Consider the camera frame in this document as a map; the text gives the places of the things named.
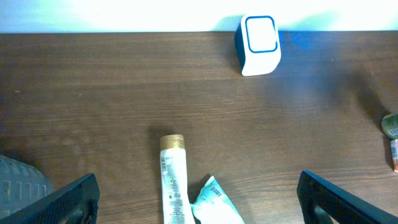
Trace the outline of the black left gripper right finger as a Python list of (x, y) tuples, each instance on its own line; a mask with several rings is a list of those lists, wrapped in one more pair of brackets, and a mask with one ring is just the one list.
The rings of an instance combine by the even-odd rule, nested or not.
[(396, 216), (308, 170), (300, 175), (297, 196), (305, 223), (397, 223)]

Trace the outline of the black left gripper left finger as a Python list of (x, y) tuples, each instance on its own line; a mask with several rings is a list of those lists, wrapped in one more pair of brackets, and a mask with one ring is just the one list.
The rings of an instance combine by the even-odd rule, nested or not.
[(1, 220), (1, 223), (95, 224), (100, 190), (93, 173), (86, 174), (33, 204)]

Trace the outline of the orange snack packet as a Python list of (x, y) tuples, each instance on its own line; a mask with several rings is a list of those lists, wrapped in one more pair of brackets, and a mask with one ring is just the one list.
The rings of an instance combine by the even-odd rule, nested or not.
[(398, 139), (391, 140), (391, 154), (393, 161), (393, 170), (398, 173)]

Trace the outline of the green lid jar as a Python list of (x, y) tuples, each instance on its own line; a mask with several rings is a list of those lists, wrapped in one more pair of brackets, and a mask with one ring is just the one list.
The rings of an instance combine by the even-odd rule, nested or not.
[(398, 137), (398, 114), (392, 113), (386, 115), (381, 120), (381, 128), (383, 133), (391, 139), (397, 139)]

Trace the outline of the white tube brown cap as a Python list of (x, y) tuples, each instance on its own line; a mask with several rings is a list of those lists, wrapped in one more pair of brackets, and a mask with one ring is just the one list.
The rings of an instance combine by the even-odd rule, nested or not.
[(185, 141), (181, 134), (160, 138), (160, 172), (164, 224), (194, 224), (188, 199)]

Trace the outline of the mint green tissue pack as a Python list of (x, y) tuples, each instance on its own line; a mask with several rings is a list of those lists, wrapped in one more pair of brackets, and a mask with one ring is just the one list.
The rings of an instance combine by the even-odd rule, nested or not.
[(193, 216), (201, 224), (244, 224), (236, 207), (211, 175), (191, 205)]

